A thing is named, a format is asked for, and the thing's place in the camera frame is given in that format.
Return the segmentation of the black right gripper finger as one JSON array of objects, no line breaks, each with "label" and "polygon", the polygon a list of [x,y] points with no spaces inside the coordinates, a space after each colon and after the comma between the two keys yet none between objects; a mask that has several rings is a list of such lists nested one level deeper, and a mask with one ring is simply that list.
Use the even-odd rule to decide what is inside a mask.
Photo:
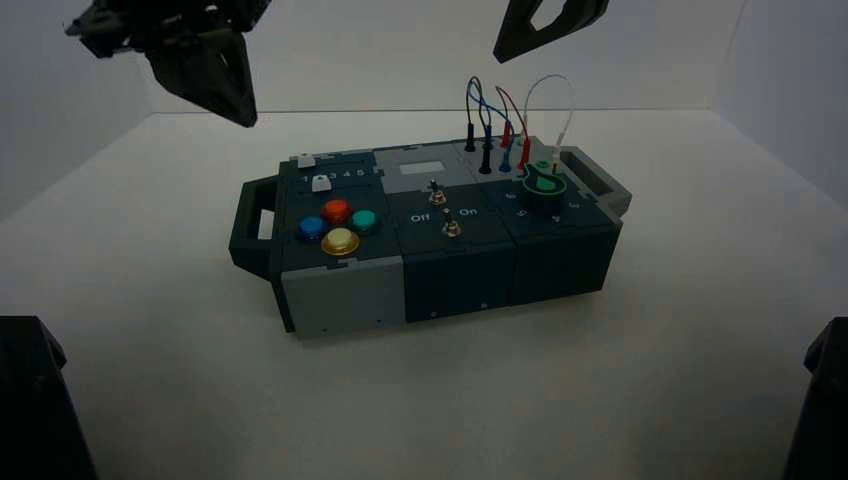
[{"label": "black right gripper finger", "polygon": [[542,0],[511,0],[508,3],[493,50],[499,63],[503,64],[589,27],[606,13],[610,1],[564,1],[553,21],[537,28],[532,18],[542,3]]}]

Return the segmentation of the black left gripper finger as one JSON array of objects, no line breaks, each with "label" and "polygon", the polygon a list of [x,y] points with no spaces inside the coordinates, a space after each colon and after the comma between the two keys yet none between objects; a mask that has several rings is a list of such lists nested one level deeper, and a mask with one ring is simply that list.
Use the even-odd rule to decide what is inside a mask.
[{"label": "black left gripper finger", "polygon": [[226,70],[223,90],[232,120],[244,127],[253,127],[257,121],[255,95],[246,42],[241,33],[226,31],[221,62]]},{"label": "black left gripper finger", "polygon": [[236,123],[223,90],[226,70],[221,62],[221,48],[225,35],[202,33],[170,38],[147,52],[146,58],[155,79],[165,90]]}]

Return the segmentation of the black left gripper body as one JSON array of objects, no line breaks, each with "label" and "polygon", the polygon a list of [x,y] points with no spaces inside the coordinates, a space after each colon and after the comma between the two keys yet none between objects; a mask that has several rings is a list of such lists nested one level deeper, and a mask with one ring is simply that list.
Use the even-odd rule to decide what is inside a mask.
[{"label": "black left gripper body", "polygon": [[65,27],[97,57],[147,52],[170,38],[219,30],[246,33],[256,26],[270,0],[94,1]]}]

